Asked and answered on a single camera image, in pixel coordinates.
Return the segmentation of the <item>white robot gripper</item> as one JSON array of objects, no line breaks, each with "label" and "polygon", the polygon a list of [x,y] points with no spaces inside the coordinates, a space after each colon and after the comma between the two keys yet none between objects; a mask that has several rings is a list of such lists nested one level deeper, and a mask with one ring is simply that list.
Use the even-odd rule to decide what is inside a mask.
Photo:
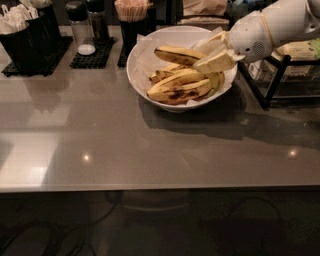
[{"label": "white robot gripper", "polygon": [[271,55],[273,45],[266,21],[261,11],[253,11],[239,19],[229,30],[221,31],[209,39],[203,39],[199,45],[224,44],[233,50],[222,50],[216,55],[197,61],[193,67],[202,74],[231,70],[239,61],[253,63]]}]

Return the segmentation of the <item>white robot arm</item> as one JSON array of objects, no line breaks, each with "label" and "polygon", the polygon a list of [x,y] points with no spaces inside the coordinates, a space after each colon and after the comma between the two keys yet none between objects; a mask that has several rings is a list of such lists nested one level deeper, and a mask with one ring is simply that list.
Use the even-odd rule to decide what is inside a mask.
[{"label": "white robot arm", "polygon": [[238,62],[269,57],[287,43],[315,39],[319,30],[320,0],[277,0],[239,19],[229,31],[200,41],[197,50],[208,55],[193,67],[203,74],[226,71]]}]

